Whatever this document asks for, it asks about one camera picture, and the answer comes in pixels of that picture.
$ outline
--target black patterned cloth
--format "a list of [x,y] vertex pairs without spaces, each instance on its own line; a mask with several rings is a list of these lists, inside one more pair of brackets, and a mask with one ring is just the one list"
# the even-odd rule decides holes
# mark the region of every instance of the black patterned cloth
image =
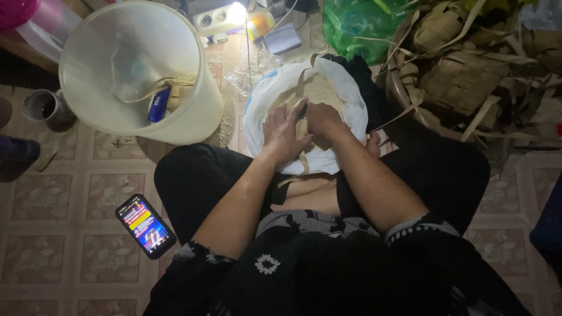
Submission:
[[145,315],[530,315],[457,230],[429,213],[385,236],[359,217],[273,212],[238,260],[196,242]]

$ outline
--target tiled floor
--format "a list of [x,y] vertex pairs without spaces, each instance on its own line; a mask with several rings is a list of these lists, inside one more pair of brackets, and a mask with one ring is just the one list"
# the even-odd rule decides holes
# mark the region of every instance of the tiled floor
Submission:
[[[303,15],[293,21],[301,25]],[[320,24],[319,13],[305,22],[299,30],[303,46],[293,56],[327,47]],[[234,34],[205,55],[224,97],[234,103],[229,147],[248,154],[241,131],[246,98],[224,79],[245,49],[245,35]],[[49,133],[46,127],[25,121],[18,109],[27,93],[0,86],[0,96],[15,107],[1,132],[41,139]],[[173,251],[148,260],[113,212],[140,192],[167,220],[154,188],[153,161],[172,148],[111,136],[80,122],[44,172],[0,184],[0,315],[141,314]],[[387,144],[382,152],[393,149]],[[503,173],[490,180],[465,236],[536,315],[562,315],[554,274],[528,239],[561,170],[562,154],[512,156]]]

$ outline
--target pink container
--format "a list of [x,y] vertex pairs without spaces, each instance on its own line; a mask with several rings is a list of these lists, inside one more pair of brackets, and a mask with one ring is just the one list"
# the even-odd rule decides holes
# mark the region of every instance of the pink container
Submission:
[[26,42],[56,63],[81,21],[61,0],[0,0],[0,34]]

